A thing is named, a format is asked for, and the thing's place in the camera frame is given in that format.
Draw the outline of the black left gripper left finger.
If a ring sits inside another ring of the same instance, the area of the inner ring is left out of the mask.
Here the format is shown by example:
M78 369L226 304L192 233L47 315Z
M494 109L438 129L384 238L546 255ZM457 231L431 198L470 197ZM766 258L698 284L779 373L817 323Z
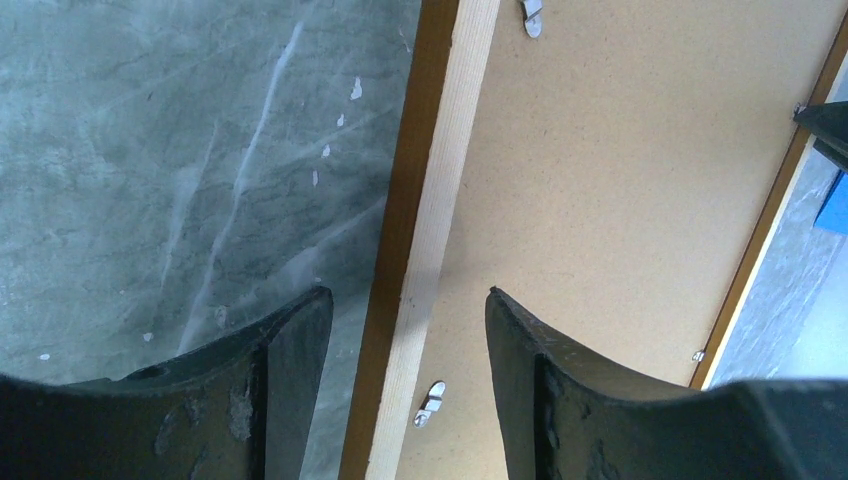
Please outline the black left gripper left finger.
M1 379L5 479L296 479L333 321L315 287L123 379Z

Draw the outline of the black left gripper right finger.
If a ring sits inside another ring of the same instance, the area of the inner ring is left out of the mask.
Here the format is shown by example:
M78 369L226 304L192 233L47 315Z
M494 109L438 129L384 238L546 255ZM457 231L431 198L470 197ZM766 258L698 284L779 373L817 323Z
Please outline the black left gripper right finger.
M486 338L512 479L843 479L847 384L746 380L700 391L625 367L499 288Z

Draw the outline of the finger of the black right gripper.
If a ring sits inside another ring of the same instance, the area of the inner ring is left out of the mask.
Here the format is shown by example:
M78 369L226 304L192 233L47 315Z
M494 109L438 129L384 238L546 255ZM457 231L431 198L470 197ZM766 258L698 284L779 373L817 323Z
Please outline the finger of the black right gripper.
M813 148L846 173L847 102L808 105L796 109L793 121L814 137Z

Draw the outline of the brown frame backing board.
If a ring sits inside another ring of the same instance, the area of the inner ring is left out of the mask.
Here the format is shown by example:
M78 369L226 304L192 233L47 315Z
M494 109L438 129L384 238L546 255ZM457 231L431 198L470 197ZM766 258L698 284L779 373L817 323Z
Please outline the brown frame backing board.
M486 342L499 287L636 371L689 383L846 13L843 1L501 4L400 479L507 475Z

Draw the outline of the wooden picture frame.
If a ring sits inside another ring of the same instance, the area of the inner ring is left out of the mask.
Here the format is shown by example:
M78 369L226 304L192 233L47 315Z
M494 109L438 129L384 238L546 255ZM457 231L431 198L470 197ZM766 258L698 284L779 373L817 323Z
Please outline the wooden picture frame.
M444 381L422 396L415 389L503 2L422 6L343 444L343 479L400 479L408 428L425 427L444 404ZM847 10L810 96L800 104L833 99L846 58ZM671 384L702 389L715 376L808 157L810 136L792 122L790 144L708 341L694 354L691 380Z

